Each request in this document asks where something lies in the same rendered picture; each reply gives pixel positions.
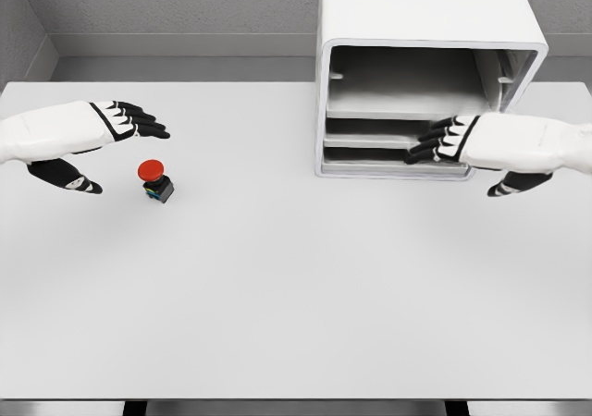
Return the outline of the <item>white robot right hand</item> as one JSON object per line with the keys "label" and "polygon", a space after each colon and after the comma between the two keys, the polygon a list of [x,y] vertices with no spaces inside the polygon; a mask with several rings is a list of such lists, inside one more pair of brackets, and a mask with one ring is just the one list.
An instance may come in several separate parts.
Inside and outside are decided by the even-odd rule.
{"label": "white robot right hand", "polygon": [[489,197],[505,197],[549,181],[565,166],[565,145],[574,127],[560,120],[487,113],[452,116],[434,123],[404,158],[407,165],[423,162],[458,163],[506,172],[489,188]]}

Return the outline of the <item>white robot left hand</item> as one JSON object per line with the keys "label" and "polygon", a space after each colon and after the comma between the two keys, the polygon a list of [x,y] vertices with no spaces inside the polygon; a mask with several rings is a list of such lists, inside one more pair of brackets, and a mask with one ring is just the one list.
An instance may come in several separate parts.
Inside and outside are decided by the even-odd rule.
{"label": "white robot left hand", "polygon": [[65,190],[100,194],[102,187],[65,161],[68,154],[97,151],[133,137],[168,139],[166,127],[135,104],[77,101],[18,117],[14,157],[33,176]]}

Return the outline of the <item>white tabletop storage cabinet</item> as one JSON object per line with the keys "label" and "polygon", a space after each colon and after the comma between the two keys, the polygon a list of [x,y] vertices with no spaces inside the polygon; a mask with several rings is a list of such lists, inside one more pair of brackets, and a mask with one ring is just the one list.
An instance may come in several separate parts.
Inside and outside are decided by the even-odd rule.
{"label": "white tabletop storage cabinet", "polygon": [[328,118],[329,107],[514,108],[549,53],[528,0],[318,0],[315,171],[324,160],[403,161],[407,150],[326,148],[327,134],[413,135],[437,120]]}

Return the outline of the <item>white cabinet drawer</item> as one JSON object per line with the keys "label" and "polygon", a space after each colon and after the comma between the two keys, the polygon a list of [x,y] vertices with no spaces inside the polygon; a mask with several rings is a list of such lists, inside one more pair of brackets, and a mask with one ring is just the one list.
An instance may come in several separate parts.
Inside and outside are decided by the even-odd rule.
{"label": "white cabinet drawer", "polygon": [[327,134],[326,148],[408,150],[419,143],[413,135]]}
{"label": "white cabinet drawer", "polygon": [[420,106],[419,110],[411,108],[387,109],[378,107],[329,107],[328,118],[341,119],[398,119],[398,120],[440,120],[452,116],[478,115],[487,111],[483,106]]}
{"label": "white cabinet drawer", "polygon": [[403,161],[324,160],[324,172],[330,174],[388,175],[388,176],[443,176],[463,177],[471,172],[468,165],[427,162],[406,165]]}

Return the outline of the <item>red button load switch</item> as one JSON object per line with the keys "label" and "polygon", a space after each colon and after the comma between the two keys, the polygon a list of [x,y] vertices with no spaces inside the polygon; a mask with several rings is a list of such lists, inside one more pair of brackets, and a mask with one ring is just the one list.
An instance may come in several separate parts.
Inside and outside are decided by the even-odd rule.
{"label": "red button load switch", "polygon": [[143,181],[145,193],[154,200],[166,203],[174,192],[171,179],[165,174],[164,164],[155,159],[143,161],[138,166],[138,177]]}

